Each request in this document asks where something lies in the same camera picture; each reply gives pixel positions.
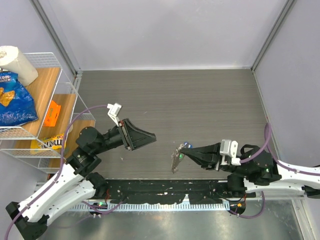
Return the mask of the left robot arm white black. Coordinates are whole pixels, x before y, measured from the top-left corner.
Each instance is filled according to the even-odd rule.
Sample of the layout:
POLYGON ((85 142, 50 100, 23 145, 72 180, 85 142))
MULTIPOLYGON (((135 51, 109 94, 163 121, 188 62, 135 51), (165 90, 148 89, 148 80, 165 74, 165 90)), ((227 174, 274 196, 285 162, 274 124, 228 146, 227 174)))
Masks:
POLYGON ((72 205, 106 196, 108 184, 94 172, 102 161, 100 153, 120 146, 134 151, 156 140, 154 133, 134 126, 128 118, 104 134, 92 126, 83 128, 76 140, 78 147, 58 172, 29 198, 6 206, 11 225, 16 226, 23 239, 38 239, 72 205))

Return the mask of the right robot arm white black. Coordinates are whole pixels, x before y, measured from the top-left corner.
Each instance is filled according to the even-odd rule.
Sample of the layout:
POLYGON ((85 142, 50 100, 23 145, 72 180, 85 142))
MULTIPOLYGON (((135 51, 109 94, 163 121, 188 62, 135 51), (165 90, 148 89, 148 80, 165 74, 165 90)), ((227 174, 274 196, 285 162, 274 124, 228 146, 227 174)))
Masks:
POLYGON ((215 198, 254 197, 257 192, 306 195, 311 199, 320 197, 320 168, 294 166, 275 160, 263 150, 253 160, 241 161, 253 156, 260 148, 246 144, 237 155, 238 142, 224 139, 221 142, 192 148, 188 143, 178 147, 178 155, 189 157, 208 171, 222 171, 229 175, 223 181, 210 184, 215 198))

